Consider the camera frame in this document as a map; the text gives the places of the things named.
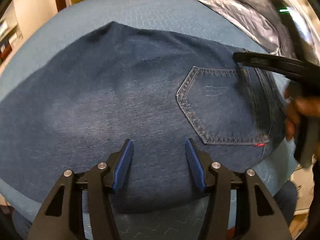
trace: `blue gripper pad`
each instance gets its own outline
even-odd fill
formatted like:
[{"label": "blue gripper pad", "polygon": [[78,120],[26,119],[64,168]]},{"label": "blue gripper pad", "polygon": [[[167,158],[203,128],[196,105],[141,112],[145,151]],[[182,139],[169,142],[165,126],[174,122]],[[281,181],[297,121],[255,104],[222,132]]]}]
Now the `blue gripper pad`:
[{"label": "blue gripper pad", "polygon": [[131,158],[133,154],[133,142],[131,140],[128,141],[125,149],[122,153],[122,156],[118,162],[118,165],[114,171],[114,180],[112,184],[112,191],[114,193],[118,193],[118,191],[122,188],[125,176],[127,174]]},{"label": "blue gripper pad", "polygon": [[186,156],[195,184],[202,192],[204,192],[207,188],[204,180],[204,169],[190,140],[187,140],[186,142]]}]

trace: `denim seam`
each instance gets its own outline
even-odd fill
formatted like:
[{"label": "denim seam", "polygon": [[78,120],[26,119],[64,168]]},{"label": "denim seam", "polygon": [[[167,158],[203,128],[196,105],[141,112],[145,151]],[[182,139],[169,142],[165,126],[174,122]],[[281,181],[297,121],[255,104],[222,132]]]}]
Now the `denim seam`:
[{"label": "denim seam", "polygon": [[267,103],[268,103],[268,107],[269,107],[269,114],[270,114],[270,119],[272,121],[275,120],[275,113],[276,113],[276,108],[277,108],[277,102],[274,98],[274,93],[272,93],[272,90],[271,89],[268,89],[268,87],[265,86],[266,83],[269,83],[269,80],[268,80],[268,77],[266,75],[266,72],[265,71],[261,71],[260,69],[256,69],[256,72],[257,72],[257,75],[258,75],[258,78],[260,80],[260,83],[261,83],[261,86],[262,86],[262,89],[266,95],[266,99],[267,99]]},{"label": "denim seam", "polygon": [[277,104],[277,107],[280,108],[280,110],[282,112],[285,112],[286,110],[286,107],[287,107],[287,102],[285,101],[284,98],[282,98],[282,94],[280,93],[277,85],[276,85],[276,82],[275,82],[275,79],[272,75],[271,72],[266,72],[266,76],[268,78],[268,81],[269,81],[269,84],[271,86],[271,89],[272,89],[272,92],[276,98],[276,104]]},{"label": "denim seam", "polygon": [[254,125],[256,128],[258,128],[257,124],[258,124],[259,120],[258,120],[258,113],[257,113],[257,100],[254,96],[252,89],[250,88],[250,84],[251,84],[250,74],[246,69],[243,69],[243,68],[241,68],[240,71],[241,71],[241,73],[244,74],[244,80],[247,84],[246,88],[247,88],[249,97],[252,100],[252,108],[253,108],[253,114],[254,114]]},{"label": "denim seam", "polygon": [[[269,137],[270,137],[270,133],[271,133],[273,124],[274,124],[274,120],[271,121],[270,129],[269,129],[269,132],[268,132],[268,136]],[[264,153],[266,151],[266,148],[267,148],[267,144],[263,147],[263,151],[262,151],[262,154],[261,154],[261,157],[260,157],[261,160],[263,159],[263,156],[264,156]]]},{"label": "denim seam", "polygon": [[243,138],[243,137],[223,137],[223,136],[212,136],[205,129],[202,122],[196,117],[195,112],[189,103],[187,103],[185,96],[187,95],[189,88],[199,72],[202,73],[223,73],[237,75],[236,70],[233,69],[209,69],[200,68],[194,66],[189,72],[188,76],[178,89],[176,94],[177,103],[180,109],[189,120],[191,126],[202,139],[204,144],[216,144],[216,145],[255,145],[257,143],[267,143],[269,141],[268,135],[259,135],[255,138]]}]

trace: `pocket stitching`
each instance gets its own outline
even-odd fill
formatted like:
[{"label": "pocket stitching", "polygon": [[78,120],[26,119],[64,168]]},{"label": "pocket stitching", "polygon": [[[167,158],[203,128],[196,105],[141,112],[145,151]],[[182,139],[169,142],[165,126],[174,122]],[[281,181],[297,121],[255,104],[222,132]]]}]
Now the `pocket stitching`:
[{"label": "pocket stitching", "polygon": [[[186,118],[189,120],[191,126],[195,130],[195,132],[198,134],[198,136],[202,139],[202,141],[205,144],[224,144],[224,145],[254,145],[256,143],[267,143],[269,141],[268,135],[259,135],[255,138],[246,138],[244,140],[243,137],[223,137],[223,136],[212,136],[208,133],[205,134],[203,131],[205,130],[204,125],[202,122],[196,117],[195,112],[193,111],[192,107],[189,103],[187,103],[185,97],[189,91],[189,88],[194,80],[194,78],[197,76],[199,72],[203,73],[225,73],[225,74],[234,74],[236,70],[233,69],[209,69],[209,68],[201,68],[193,66],[191,71],[189,72],[188,76],[180,86],[180,88],[177,91],[176,99],[177,103],[180,106],[180,109],[186,116]],[[244,76],[246,78],[246,74],[249,74],[247,70],[243,70]]]}]

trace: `shelf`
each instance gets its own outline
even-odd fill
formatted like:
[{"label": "shelf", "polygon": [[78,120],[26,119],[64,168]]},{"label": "shelf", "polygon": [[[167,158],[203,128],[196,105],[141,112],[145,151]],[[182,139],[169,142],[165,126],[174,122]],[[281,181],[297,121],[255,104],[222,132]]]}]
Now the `shelf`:
[{"label": "shelf", "polygon": [[17,26],[18,26],[18,25],[16,24],[16,25],[8,28],[8,29],[4,32],[4,34],[0,36],[0,42],[1,42],[6,36],[8,36],[8,34],[10,34],[10,32],[12,32],[14,29],[16,29]]},{"label": "shelf", "polygon": [[18,42],[16,42],[14,48],[12,49],[8,57],[6,57],[6,59],[0,63],[0,76],[4,71],[4,69],[7,67],[7,65],[9,64],[9,62],[11,61],[12,57],[16,54],[16,52],[20,49],[22,44],[25,42],[25,40],[23,39],[20,39],[20,38],[18,39],[19,39]]}]

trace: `denim fabric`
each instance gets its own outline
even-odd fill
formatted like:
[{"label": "denim fabric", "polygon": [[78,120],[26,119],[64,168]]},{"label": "denim fabric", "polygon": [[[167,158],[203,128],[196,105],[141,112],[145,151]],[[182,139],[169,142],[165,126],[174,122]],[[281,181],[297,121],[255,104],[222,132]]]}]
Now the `denim fabric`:
[{"label": "denim fabric", "polygon": [[252,87],[249,72],[245,69],[194,66],[177,93],[177,101],[205,144],[267,143],[271,123],[268,127],[261,127],[260,131],[264,133],[257,130],[257,119],[267,120],[268,113],[263,115],[265,108],[257,104],[258,97]]},{"label": "denim fabric", "polygon": [[[254,138],[260,130],[263,136],[268,136],[265,147],[255,147],[255,141],[251,145],[207,145],[179,108],[176,93],[193,66],[234,72],[238,67],[232,53],[239,50],[243,49],[117,23],[80,38],[0,103],[3,127],[0,177],[9,185],[16,185],[27,197],[42,202],[65,169],[86,171],[105,161],[109,154],[120,149],[126,138],[131,138],[134,156],[128,182],[121,193],[112,197],[118,212],[151,211],[200,198],[202,195],[193,188],[184,153],[189,137],[195,139],[200,149],[208,151],[213,160],[234,171],[244,171],[262,156],[268,156],[284,136],[274,141],[269,134],[269,111],[263,114],[268,110],[266,97],[254,69],[246,70],[250,82],[240,81],[238,85],[244,101],[248,91],[261,91],[255,111],[256,117],[266,116],[266,121],[259,120],[266,125],[259,127],[251,122],[250,126],[247,122],[247,126],[249,138]],[[235,84],[235,76],[231,79],[228,76],[225,86]],[[269,83],[263,86],[272,93]],[[236,89],[232,89],[228,98],[234,104],[228,113],[214,111],[216,101],[209,101],[205,95],[200,97],[199,93],[199,99],[206,100],[207,117],[222,119],[226,114],[239,115],[235,103],[242,102],[238,99],[242,95],[236,96]],[[249,118],[251,107],[240,104],[240,108],[243,116]],[[201,112],[196,115],[202,118]],[[205,130],[214,133],[214,123],[208,125]],[[278,131],[282,125],[283,120],[277,123]],[[224,130],[222,135],[225,137],[227,132],[228,129]],[[239,137],[235,132],[233,129],[229,135]],[[16,171],[24,170],[23,179],[11,176],[13,165]]]},{"label": "denim fabric", "polygon": [[[298,191],[295,185],[287,181],[274,200],[278,204],[288,225],[293,219],[297,203]],[[231,194],[231,205],[235,200]],[[126,239],[185,239],[194,240],[199,235],[203,223],[204,214],[201,212],[203,206],[207,206],[208,198],[193,201],[186,206],[161,210],[147,214],[115,215],[115,221],[121,235],[121,240]],[[27,238],[32,223],[25,219],[20,213],[14,212],[13,223],[17,232],[23,239]],[[85,237],[92,239],[90,219],[88,214],[84,214]]]}]

